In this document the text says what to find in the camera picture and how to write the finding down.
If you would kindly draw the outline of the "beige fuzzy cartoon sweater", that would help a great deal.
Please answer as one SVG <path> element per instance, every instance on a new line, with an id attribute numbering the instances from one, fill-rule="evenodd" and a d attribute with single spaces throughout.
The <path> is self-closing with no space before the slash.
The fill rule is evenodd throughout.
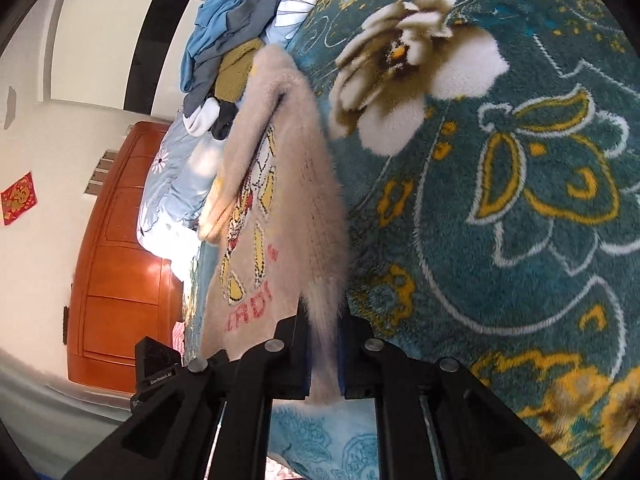
<path id="1" fill-rule="evenodd" d="M 292 56 L 270 44 L 254 57 L 244 101 L 198 219 L 217 245 L 201 356 L 235 360 L 304 310 L 310 338 L 310 404 L 333 404 L 338 320 L 349 250 L 346 209 L 316 97 Z"/>

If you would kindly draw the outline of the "orange wooden headboard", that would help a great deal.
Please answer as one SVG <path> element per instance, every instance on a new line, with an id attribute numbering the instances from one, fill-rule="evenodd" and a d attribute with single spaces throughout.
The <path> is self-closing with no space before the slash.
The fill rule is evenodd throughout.
<path id="1" fill-rule="evenodd" d="M 182 283 L 137 240 L 144 182 L 167 130 L 132 126 L 90 214 L 66 321 L 67 376 L 76 384 L 133 393 L 134 346 L 146 336 L 169 346 L 182 319 Z"/>

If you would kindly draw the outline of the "light blue floral quilt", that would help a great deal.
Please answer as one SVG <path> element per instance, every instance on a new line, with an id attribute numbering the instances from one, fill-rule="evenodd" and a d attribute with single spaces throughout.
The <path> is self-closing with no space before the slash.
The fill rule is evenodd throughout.
<path id="1" fill-rule="evenodd" d="M 168 260 L 179 281 L 189 277 L 200 250 L 195 228 L 226 143 L 210 131 L 199 138 L 190 136 L 182 115 L 193 113 L 210 96 L 215 98 L 213 86 L 227 52 L 254 38 L 264 45 L 286 46 L 319 2 L 205 0 L 198 7 L 180 65 L 182 105 L 146 177 L 137 220 L 140 245 Z"/>

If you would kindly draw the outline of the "white fleece garment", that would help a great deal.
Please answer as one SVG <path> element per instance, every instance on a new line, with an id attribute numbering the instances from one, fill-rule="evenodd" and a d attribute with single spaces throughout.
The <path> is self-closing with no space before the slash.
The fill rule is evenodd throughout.
<path id="1" fill-rule="evenodd" d="M 190 115 L 183 114 L 182 121 L 186 132 L 190 136 L 199 138 L 213 127 L 219 117 L 219 102 L 210 96 Z"/>

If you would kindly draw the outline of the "black garment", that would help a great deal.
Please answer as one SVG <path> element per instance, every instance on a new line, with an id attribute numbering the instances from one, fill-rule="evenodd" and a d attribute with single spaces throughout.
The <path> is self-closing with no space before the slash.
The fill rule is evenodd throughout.
<path id="1" fill-rule="evenodd" d="M 234 103 L 227 101 L 220 101 L 219 106 L 218 117 L 209 131 L 214 139 L 222 141 L 226 140 L 229 135 L 234 118 L 238 114 L 238 107 Z"/>

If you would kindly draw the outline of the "mustard knit sweater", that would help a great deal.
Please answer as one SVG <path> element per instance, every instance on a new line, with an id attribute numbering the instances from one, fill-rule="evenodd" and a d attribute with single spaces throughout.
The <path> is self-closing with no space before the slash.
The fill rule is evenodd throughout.
<path id="1" fill-rule="evenodd" d="M 256 53 L 264 46 L 259 38 L 240 44 L 227 52 L 221 60 L 213 86 L 218 101 L 239 102 L 244 93 Z"/>

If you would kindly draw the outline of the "white black glossy wardrobe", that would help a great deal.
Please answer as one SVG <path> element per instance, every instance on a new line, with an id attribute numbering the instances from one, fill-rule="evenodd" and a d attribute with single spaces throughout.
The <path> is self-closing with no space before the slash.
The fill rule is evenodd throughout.
<path id="1" fill-rule="evenodd" d="M 205 0 L 54 0 L 44 95 L 175 116 L 180 64 Z"/>

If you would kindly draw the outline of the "red wall decoration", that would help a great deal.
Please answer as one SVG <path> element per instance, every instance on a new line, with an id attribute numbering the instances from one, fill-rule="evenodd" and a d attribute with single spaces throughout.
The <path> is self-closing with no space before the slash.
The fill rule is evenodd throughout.
<path id="1" fill-rule="evenodd" d="M 28 172 L 1 193 L 2 221 L 5 226 L 37 203 L 32 173 Z"/>

